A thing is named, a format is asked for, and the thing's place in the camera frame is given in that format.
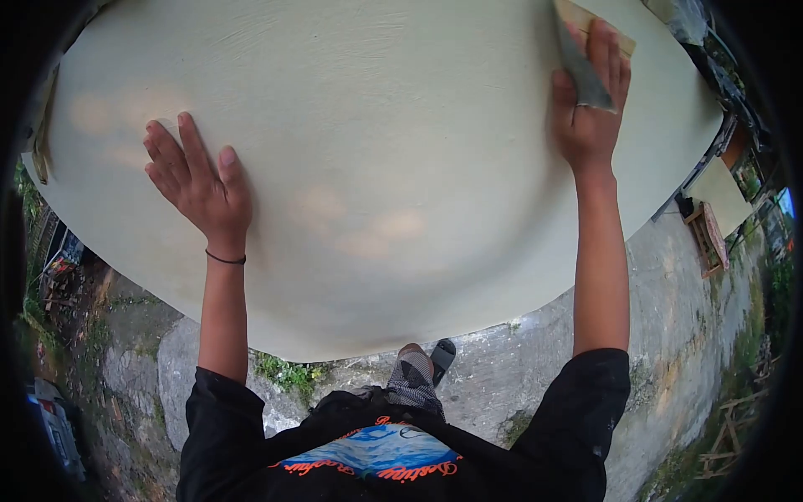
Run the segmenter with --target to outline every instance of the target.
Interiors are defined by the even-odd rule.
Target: black sandal
[[[451,366],[452,361],[454,361],[454,356],[457,354],[457,349],[454,347],[454,344],[448,338],[444,338],[440,340],[435,348],[432,350],[432,355],[430,355],[430,359],[432,360],[432,364],[435,367],[435,374],[432,377],[432,384],[433,386],[437,387],[438,384],[443,379],[443,375],[446,374],[446,371]]]

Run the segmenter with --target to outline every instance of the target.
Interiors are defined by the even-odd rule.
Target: black t-shirt
[[[177,498],[602,500],[628,373],[621,350],[576,356],[508,451],[434,414],[343,391],[324,398],[300,426],[265,439],[262,399],[198,368]]]

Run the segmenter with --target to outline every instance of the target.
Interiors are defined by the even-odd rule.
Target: concrete floor
[[[608,500],[633,500],[666,453],[700,432],[736,334],[743,328],[744,313],[751,308],[749,284],[760,251],[741,249],[744,258],[732,260],[730,273],[703,281],[693,236],[677,207],[669,211],[656,223],[645,224],[627,243],[634,388],[606,462]],[[147,292],[125,278],[118,283],[118,289],[131,290],[132,298],[147,298]],[[165,493],[171,493],[177,455],[163,450],[169,439],[170,449],[180,451],[187,436],[184,404],[194,383],[199,326],[161,303],[135,302],[127,315],[150,316],[150,324],[110,323],[114,342],[107,349],[104,378],[139,410],[141,421],[134,425],[138,430],[142,423],[162,422],[153,417],[162,413],[156,408],[163,410],[166,435],[146,435],[149,450],[165,467],[164,475],[153,476]],[[147,340],[128,340],[126,333],[142,329],[148,330]],[[504,446],[512,429],[532,416],[571,357],[572,336],[570,290],[506,324],[454,337],[458,355],[439,388],[447,421]],[[137,346],[152,343],[158,344],[155,364],[137,351]],[[335,389],[384,384],[394,358],[395,353],[381,353],[335,361],[312,401]],[[307,407],[296,393],[283,393],[256,376],[253,361],[252,357],[247,384],[266,402],[266,435],[298,425]]]

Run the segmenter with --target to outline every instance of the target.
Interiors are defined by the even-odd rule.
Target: finger
[[[577,106],[577,92],[572,77],[566,70],[553,71],[552,126],[557,133],[565,133],[572,128],[575,106]]]
[[[619,61],[619,92],[618,106],[622,110],[627,101],[627,92],[630,90],[630,60],[621,58]]]
[[[608,41],[610,40],[610,30],[608,24],[602,19],[596,18],[591,23],[591,33],[589,33],[589,60],[594,71],[597,72],[602,84],[610,90],[610,69],[608,68]]]
[[[146,126],[150,139],[154,146],[159,150],[159,154],[167,168],[173,173],[173,177],[181,185],[190,183],[190,170],[187,168],[187,161],[184,152],[176,144],[176,140],[170,136],[165,126],[151,120]]]
[[[619,94],[619,72],[621,65],[622,57],[619,52],[619,34],[616,30],[611,29],[608,39],[608,75],[610,81],[608,92],[610,92],[612,97]]]
[[[151,160],[153,161],[154,164],[164,164],[165,166],[167,166],[167,162],[165,161],[164,158],[162,158],[159,149],[151,140],[150,134],[145,136],[145,139],[142,140],[142,145],[145,147],[146,150],[148,150],[148,155],[151,157]]]
[[[165,172],[163,169],[159,169],[152,162],[145,165],[145,172],[161,194],[175,206],[178,199],[178,182],[173,175],[169,171]]]
[[[181,144],[184,145],[184,156],[187,159],[187,167],[190,169],[190,176],[194,180],[211,181],[212,170],[209,166],[209,158],[206,150],[201,143],[201,136],[198,128],[195,127],[193,117],[187,112],[178,114],[178,136]]]
[[[230,146],[224,146],[218,155],[218,176],[226,188],[226,198],[241,198],[247,196],[243,176],[243,166],[237,157],[237,153]]]
[[[574,40],[574,43],[577,44],[577,49],[580,50],[580,53],[583,55],[583,57],[587,57],[585,52],[585,42],[583,41],[583,35],[577,28],[577,25],[574,24],[573,22],[567,22],[566,30],[569,31],[569,34],[572,36],[572,39]]]

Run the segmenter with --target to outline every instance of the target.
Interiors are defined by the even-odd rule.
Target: concrete ground
[[[742,245],[730,272],[704,281],[694,238],[674,205],[626,247],[633,392],[606,462],[608,500],[625,501],[636,499],[671,448],[699,434],[752,308],[751,285],[764,249]],[[110,458],[101,469],[112,469],[122,500],[169,499],[188,434],[184,404],[194,382],[199,326],[118,275],[106,304],[110,338],[99,364],[124,417],[123,426],[115,426],[114,407],[104,403],[101,410],[112,418],[95,420],[96,449]],[[452,338],[458,355],[438,389],[447,421],[507,446],[571,357],[572,335],[570,290],[506,324]],[[335,389],[382,385],[394,358],[380,353],[334,361],[310,401]],[[258,376],[255,361],[252,354],[247,385],[266,403],[266,435],[298,425],[308,404],[298,392]]]

